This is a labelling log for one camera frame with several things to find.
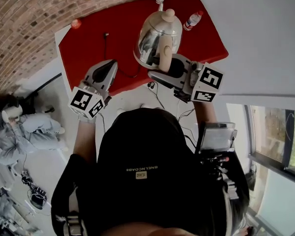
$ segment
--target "red table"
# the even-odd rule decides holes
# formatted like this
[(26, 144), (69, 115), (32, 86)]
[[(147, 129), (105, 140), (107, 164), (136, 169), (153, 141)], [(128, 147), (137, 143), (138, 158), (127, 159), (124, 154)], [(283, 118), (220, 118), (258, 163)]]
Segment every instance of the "red table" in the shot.
[[(183, 30), (178, 53), (190, 60), (209, 63), (228, 56), (200, 0), (165, 0), (164, 10), (168, 8), (176, 12), (182, 24), (194, 12), (204, 12), (198, 25), (191, 31)], [(122, 71), (135, 75), (138, 63), (133, 57), (133, 46), (143, 22), (157, 9), (155, 0), (136, 0), (93, 13), (81, 19), (80, 28), (70, 29), (59, 49), (71, 89), (79, 85), (91, 66), (104, 60), (105, 32), (109, 33), (106, 59), (116, 59)], [(148, 70), (143, 67), (135, 78), (126, 77), (118, 71), (109, 92), (116, 95), (150, 81)]]

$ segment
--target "kettle lid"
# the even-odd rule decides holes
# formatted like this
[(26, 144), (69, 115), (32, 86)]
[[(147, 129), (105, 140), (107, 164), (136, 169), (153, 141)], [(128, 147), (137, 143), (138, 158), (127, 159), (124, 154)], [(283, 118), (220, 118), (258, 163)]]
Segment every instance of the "kettle lid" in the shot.
[(163, 34), (181, 35), (182, 33), (182, 24), (173, 9), (156, 11), (149, 16), (148, 21), (155, 30)]

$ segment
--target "strap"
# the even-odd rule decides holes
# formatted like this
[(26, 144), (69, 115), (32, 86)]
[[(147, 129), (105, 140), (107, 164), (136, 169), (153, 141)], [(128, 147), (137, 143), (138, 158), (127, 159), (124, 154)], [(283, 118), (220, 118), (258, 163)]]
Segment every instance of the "strap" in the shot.
[(77, 187), (69, 196), (69, 215), (63, 226), (64, 236), (88, 236), (83, 219), (79, 217)]
[(223, 181), (227, 184), (227, 193), (229, 195), (230, 200), (238, 199), (237, 195), (237, 187), (235, 182), (230, 180), (225, 173), (222, 173)]
[(223, 186), (223, 194), (225, 201), (225, 211), (226, 211), (226, 232), (225, 236), (232, 235), (232, 227), (233, 227), (233, 216), (232, 216), (232, 207), (231, 201), (228, 193), (225, 191), (225, 187)]

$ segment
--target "window frame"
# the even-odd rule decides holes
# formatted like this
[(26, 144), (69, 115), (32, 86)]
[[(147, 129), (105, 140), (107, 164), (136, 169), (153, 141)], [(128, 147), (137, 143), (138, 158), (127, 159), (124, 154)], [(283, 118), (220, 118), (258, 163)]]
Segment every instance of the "window frame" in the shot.
[(247, 118), (248, 136), (249, 136), (249, 159), (255, 161), (264, 167), (280, 174), (283, 177), (295, 182), (295, 168), (290, 169), (289, 163), (292, 154), (293, 139), (294, 139), (294, 127), (295, 127), (295, 110), (285, 110), (286, 119), (286, 132), (291, 140), (285, 136), (284, 152), (282, 162), (276, 161), (266, 155), (263, 155), (256, 150), (256, 139), (255, 139), (255, 128), (254, 128), (254, 118), (252, 114), (251, 105), (244, 105)]

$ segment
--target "silver kettle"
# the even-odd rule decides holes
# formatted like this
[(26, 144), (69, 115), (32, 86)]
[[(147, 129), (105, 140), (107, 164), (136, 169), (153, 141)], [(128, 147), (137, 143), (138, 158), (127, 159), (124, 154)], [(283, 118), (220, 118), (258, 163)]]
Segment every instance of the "silver kettle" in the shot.
[(177, 53), (182, 24), (172, 9), (156, 11), (145, 20), (133, 54), (137, 62), (148, 69), (168, 72), (172, 54)]

